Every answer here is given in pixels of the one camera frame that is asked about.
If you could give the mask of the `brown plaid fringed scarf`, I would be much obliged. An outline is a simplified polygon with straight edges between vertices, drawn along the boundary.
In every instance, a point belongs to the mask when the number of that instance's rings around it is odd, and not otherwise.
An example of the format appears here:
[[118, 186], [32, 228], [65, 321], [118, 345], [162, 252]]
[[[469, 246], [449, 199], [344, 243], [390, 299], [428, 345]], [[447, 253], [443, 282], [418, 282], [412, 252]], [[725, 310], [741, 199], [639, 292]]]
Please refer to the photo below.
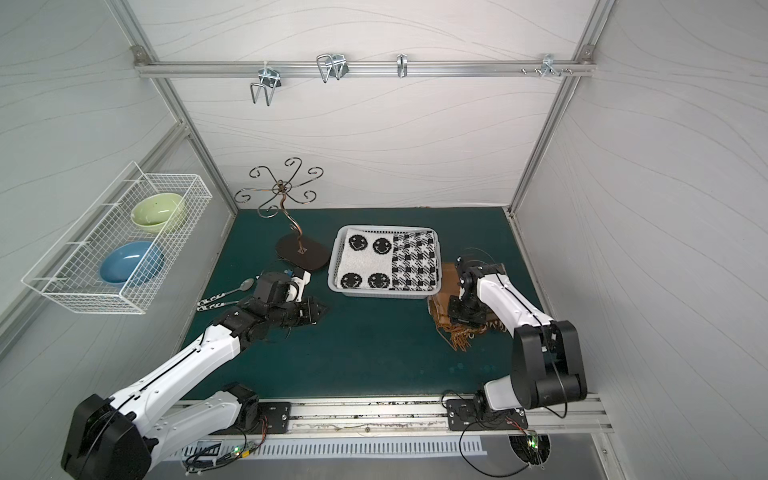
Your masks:
[[479, 313], [465, 312], [459, 302], [459, 274], [456, 266], [443, 263], [441, 288], [427, 298], [428, 311], [440, 337], [454, 351], [466, 352], [471, 340], [488, 331], [506, 332], [507, 328], [490, 310]]

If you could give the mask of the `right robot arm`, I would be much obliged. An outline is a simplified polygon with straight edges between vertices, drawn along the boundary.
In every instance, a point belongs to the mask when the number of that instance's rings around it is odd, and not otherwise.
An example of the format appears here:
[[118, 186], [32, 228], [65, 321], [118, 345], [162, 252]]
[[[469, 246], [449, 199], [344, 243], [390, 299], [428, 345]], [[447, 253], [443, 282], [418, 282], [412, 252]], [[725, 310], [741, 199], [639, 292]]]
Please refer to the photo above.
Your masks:
[[450, 297], [450, 321], [464, 327], [499, 322], [512, 337], [510, 373], [487, 382], [479, 394], [487, 411], [543, 408], [563, 419], [584, 400], [588, 385], [579, 335], [569, 321], [556, 320], [529, 301], [501, 263], [460, 257], [455, 263], [459, 293]]

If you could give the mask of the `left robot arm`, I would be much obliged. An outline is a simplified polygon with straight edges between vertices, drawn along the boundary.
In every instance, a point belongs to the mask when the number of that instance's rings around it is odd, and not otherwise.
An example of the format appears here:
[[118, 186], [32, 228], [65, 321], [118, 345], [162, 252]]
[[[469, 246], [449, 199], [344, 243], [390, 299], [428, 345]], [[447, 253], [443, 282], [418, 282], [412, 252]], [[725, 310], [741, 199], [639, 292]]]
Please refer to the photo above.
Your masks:
[[326, 306], [304, 294], [310, 272], [267, 272], [252, 295], [230, 306], [189, 345], [116, 393], [93, 394], [74, 410], [61, 467], [74, 479], [142, 479], [171, 454], [205, 435], [268, 431], [252, 389], [232, 383], [179, 411], [172, 408], [270, 329], [314, 325]]

